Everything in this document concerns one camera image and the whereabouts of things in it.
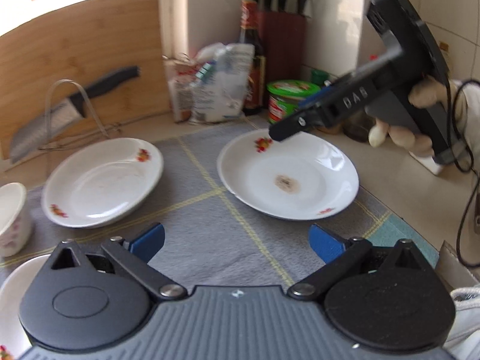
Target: gray tablecloth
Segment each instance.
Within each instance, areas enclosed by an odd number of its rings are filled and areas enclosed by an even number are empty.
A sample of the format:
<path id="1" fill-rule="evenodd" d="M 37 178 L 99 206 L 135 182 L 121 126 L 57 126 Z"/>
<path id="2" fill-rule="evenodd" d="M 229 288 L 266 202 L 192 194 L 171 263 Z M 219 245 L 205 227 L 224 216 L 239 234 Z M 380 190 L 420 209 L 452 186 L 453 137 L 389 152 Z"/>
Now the gray tablecloth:
<path id="1" fill-rule="evenodd" d="M 195 284 L 290 286 L 318 269 L 323 262 L 308 243 L 311 222 L 261 214 L 227 192 L 218 177 L 216 160 L 222 147 L 255 126 L 267 125 L 259 117 L 249 121 L 157 142 L 165 159 L 158 185 L 138 210 L 111 226 L 78 230 L 55 225 L 40 207 L 41 187 L 29 191 L 35 229 L 19 254 L 0 260 L 0 283 L 18 265 L 48 254 L 62 239 L 99 244 L 114 235 L 132 237 L 153 221 L 164 224 L 166 241 L 150 264 L 189 289 Z M 414 230 L 363 188 L 353 204 L 320 224 L 345 238 L 377 236 L 380 244 L 391 244 L 410 231 L 423 243 L 421 249 L 434 254 Z M 379 237 L 379 228 L 385 228 L 387 236 Z"/>

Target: white cup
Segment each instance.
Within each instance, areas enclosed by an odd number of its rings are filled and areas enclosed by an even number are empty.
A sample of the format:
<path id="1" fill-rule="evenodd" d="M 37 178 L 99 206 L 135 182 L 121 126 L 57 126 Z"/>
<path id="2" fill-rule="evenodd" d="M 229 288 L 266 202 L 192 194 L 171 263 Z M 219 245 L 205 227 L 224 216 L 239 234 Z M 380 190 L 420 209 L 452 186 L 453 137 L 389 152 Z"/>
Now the white cup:
<path id="1" fill-rule="evenodd" d="M 32 234 L 27 190 L 10 183 L 0 188 L 0 256 L 10 257 L 25 246 Z"/>

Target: dark glass bottle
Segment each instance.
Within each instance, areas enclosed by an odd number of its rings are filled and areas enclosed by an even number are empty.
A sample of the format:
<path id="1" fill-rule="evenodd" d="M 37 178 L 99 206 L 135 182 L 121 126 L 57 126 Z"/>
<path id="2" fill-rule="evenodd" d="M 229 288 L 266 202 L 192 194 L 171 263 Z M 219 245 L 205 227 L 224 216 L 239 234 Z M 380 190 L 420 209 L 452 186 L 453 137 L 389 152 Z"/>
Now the dark glass bottle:
<path id="1" fill-rule="evenodd" d="M 243 105 L 243 112 L 248 116 L 258 114 L 262 110 L 265 89 L 265 53 L 258 36 L 257 3 L 242 0 L 241 7 L 241 31 L 238 42 L 255 46 L 255 56 L 248 78 L 248 92 Z"/>

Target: wooden cutting board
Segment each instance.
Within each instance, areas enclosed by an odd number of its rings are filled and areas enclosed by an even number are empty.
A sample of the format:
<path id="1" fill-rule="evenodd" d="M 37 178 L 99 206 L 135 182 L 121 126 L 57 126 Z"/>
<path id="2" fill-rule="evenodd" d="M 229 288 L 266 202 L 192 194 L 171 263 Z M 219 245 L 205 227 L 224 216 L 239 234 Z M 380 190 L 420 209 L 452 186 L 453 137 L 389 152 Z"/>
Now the wooden cutting board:
<path id="1" fill-rule="evenodd" d="M 87 0 L 35 19 L 0 36 L 0 146 L 8 158 L 13 134 L 44 113 L 57 80 L 88 85 L 120 67 L 138 65 L 141 76 L 92 104 L 104 124 L 169 109 L 162 60 L 158 0 Z M 76 91 L 63 84 L 52 104 Z M 60 138 L 95 129 L 92 117 Z"/>

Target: gloved hand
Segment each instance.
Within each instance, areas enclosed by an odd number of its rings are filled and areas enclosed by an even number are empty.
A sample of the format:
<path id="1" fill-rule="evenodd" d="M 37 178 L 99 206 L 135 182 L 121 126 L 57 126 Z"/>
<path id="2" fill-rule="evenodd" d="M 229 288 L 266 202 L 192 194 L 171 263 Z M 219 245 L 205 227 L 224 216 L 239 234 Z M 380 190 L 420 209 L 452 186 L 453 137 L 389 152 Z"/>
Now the gloved hand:
<path id="1" fill-rule="evenodd" d="M 452 103 L 457 93 L 457 85 L 450 81 L 450 91 L 452 93 Z M 428 76 L 412 88 L 409 95 L 409 101 L 417 108 L 427 108 L 436 102 L 441 102 L 445 110 L 447 109 L 447 91 L 445 86 Z M 467 100 L 462 92 L 457 100 L 457 109 L 455 109 L 455 120 L 460 131 L 465 129 L 467 123 Z M 405 127 L 390 126 L 387 123 L 376 119 L 376 124 L 370 130 L 368 140 L 373 147 L 380 146 L 390 135 L 392 141 L 400 147 L 407 149 L 418 157 L 430 157 L 434 154 L 431 148 L 431 139 L 426 135 L 415 135 Z"/>

